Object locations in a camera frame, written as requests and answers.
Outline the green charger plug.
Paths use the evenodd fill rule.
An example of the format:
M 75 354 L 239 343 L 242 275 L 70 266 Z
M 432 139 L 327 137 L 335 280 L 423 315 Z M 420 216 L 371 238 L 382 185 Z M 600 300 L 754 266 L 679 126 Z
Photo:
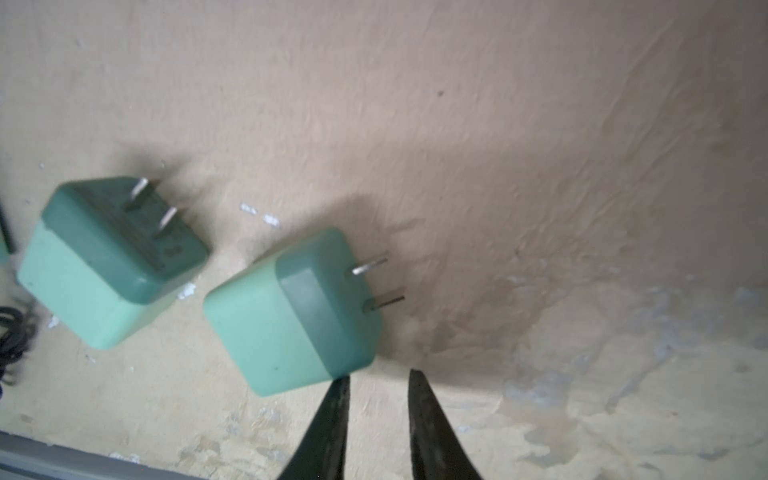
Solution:
M 151 324 L 205 265 L 209 248 L 145 178 L 60 184 L 17 280 L 93 349 Z
M 337 380 L 377 356 L 384 304 L 366 276 L 388 260 L 357 259 L 346 235 L 328 228 L 211 290 L 204 316 L 260 397 Z

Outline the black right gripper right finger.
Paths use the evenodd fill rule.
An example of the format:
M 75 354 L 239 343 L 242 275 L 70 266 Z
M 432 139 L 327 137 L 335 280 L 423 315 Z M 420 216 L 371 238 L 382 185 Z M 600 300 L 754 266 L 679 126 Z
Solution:
M 411 369 L 408 379 L 410 452 L 414 479 L 480 479 L 462 448 L 427 377 Z

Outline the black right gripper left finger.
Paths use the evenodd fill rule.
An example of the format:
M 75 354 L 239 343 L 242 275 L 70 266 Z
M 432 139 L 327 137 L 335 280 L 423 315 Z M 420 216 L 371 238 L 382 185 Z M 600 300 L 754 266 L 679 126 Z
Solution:
M 280 480 L 344 478 L 349 407 L 350 377 L 346 376 L 329 386 Z

